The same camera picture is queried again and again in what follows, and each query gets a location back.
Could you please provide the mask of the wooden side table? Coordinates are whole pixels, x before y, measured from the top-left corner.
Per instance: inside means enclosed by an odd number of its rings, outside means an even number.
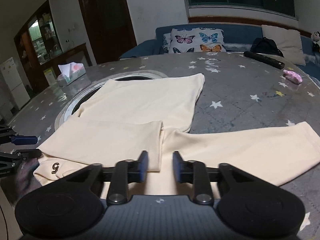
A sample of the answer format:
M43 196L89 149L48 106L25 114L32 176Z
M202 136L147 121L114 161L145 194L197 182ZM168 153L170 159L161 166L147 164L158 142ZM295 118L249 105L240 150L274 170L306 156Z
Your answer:
M92 65L85 43L69 49L60 55L54 56L45 63L40 64L44 76L44 88L57 82L57 77L61 74L58 65L71 62L82 63L84 67Z

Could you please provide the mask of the dark wooden door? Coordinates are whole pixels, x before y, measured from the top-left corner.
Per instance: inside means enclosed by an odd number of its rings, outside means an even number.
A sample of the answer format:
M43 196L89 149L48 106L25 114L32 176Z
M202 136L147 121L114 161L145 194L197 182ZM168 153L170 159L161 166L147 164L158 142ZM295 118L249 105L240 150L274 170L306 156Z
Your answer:
M126 0L78 0L97 64L117 61L137 45Z

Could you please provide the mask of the panda plush toy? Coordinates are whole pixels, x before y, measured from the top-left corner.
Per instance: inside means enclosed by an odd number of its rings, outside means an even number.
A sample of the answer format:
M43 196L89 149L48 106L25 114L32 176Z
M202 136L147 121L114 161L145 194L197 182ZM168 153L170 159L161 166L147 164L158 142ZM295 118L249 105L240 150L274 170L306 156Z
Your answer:
M312 42L315 46L319 46L320 43L320 32L315 31L313 34L311 34Z

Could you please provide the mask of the white refrigerator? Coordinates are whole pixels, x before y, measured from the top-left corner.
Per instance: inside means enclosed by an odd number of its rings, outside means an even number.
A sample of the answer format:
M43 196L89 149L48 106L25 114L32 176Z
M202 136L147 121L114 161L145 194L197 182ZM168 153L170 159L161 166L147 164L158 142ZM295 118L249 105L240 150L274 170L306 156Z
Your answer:
M12 57L1 64L1 73L12 94L17 108L20 110L29 102L30 96L27 93Z

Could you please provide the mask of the black backpack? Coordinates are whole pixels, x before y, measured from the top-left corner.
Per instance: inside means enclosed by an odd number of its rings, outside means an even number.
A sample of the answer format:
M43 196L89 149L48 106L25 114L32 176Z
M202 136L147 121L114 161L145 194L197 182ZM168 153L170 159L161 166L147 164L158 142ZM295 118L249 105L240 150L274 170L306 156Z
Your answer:
M256 38L253 41L253 44L250 48L250 52L284 57L283 53L280 49L278 49L274 40L265 37Z

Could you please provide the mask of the cream garment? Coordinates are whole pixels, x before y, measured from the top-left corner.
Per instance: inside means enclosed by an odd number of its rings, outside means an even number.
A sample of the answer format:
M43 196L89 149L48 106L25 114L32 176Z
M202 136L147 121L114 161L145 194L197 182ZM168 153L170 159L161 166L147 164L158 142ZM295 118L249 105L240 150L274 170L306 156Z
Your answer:
M283 185L319 163L319 136L306 122L291 127L191 134L204 75L122 83L90 98L40 146L35 178L46 185L87 165L112 167L149 156L148 176L133 194L188 191L174 180L172 154L209 167L229 163L273 185Z

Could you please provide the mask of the black remote control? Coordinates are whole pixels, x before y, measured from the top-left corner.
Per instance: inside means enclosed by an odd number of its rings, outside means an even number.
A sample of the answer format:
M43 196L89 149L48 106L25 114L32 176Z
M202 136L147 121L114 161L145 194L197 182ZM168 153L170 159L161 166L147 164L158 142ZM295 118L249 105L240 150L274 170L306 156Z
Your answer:
M270 65L270 66L272 66L274 68L277 68L279 70L282 70L285 67L285 64L283 62L278 61L276 59L273 59L271 57L265 56L265 55L253 53L253 52L250 52L250 51L245 51L244 52L244 56L248 57L250 59L254 59L256 61L268 64L268 65Z

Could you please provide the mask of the butterfly print pillow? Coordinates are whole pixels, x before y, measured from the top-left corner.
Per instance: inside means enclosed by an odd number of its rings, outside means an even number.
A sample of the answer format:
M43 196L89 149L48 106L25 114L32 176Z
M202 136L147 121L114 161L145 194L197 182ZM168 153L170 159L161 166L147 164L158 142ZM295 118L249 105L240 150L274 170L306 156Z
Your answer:
M216 28L176 28L163 35L165 53L225 52L223 30Z

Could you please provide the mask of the beige cushion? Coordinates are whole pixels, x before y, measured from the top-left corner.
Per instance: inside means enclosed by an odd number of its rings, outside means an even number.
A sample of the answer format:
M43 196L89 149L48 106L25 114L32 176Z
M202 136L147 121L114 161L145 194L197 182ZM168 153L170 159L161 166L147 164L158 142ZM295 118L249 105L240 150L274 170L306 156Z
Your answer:
M263 37L274 40L285 59L295 65L304 66L306 64L301 36L298 31L271 25L262 25L261 29Z

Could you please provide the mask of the pink hair scrunchie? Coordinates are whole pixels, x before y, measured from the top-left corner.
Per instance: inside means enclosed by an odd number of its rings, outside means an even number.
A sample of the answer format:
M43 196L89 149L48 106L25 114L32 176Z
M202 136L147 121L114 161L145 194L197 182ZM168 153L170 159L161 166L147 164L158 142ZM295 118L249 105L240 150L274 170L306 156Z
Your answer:
M291 81L292 83L299 85L303 82L302 77L294 71L291 70L283 70L283 76L285 79Z

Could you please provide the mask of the tissue box with pink pack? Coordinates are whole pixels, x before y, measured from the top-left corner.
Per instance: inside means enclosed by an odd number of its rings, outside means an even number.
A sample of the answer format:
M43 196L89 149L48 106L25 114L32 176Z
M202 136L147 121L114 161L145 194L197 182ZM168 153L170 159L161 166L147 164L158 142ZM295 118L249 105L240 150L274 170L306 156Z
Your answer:
M57 77L60 86L65 87L76 79L86 74L85 67L82 63L71 62L68 64L58 65L61 74Z

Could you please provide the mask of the grey star tablecloth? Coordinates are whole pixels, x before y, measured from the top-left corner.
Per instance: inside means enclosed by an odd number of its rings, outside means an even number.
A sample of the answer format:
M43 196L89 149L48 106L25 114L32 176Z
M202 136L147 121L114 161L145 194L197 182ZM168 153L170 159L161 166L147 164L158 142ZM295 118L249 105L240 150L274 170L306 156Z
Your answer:
M103 63L86 69L71 85L47 88L33 98L10 122L23 135L45 141L91 88L109 78L177 77L202 73L205 84L196 104L192 133L231 132L250 128L287 126L302 121L319 131L319 88L305 68L294 67L301 85L281 77L278 69L244 58L241 53L208 56L158 55Z

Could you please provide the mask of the blue sofa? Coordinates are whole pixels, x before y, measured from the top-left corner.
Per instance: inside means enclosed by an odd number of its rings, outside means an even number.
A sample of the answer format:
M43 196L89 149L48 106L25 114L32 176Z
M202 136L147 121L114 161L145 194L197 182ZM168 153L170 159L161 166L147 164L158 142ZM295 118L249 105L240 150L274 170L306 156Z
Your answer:
M223 32L223 40L227 51L243 52L250 50L252 43L256 38L262 38L262 28L258 25L246 24L228 24L228 23L199 23L199 24L182 24L159 27L155 30L156 38L147 40L135 46L129 51L121 55L121 59L142 57L150 55L164 54L169 51L168 46L169 36L172 29L176 30L191 30L200 28L201 30L214 28L221 29ZM305 66L299 68L309 76L319 80L319 57L312 51L312 39L310 37L301 36L302 50L306 59Z

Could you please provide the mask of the wooden display cabinet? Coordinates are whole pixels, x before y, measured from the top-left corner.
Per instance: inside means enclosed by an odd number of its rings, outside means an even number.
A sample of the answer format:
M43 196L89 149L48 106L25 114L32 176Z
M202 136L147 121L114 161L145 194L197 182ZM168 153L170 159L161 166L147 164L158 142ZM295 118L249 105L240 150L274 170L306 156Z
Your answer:
M14 37L15 46L33 92L48 87L42 65L62 54L49 1L36 10Z

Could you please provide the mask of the round induction cooktop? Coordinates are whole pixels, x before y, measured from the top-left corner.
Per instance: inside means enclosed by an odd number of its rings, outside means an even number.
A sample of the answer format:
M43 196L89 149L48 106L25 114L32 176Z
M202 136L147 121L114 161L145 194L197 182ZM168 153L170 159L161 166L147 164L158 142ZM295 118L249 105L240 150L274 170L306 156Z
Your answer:
M168 76L156 70L141 69L110 75L98 81L94 81L86 88L80 90L69 102L67 102L66 106L63 107L55 119L54 130L56 131L71 115L78 111L84 102L88 101L90 98L104 97L105 94L109 95L122 83L157 80L163 78L168 78Z

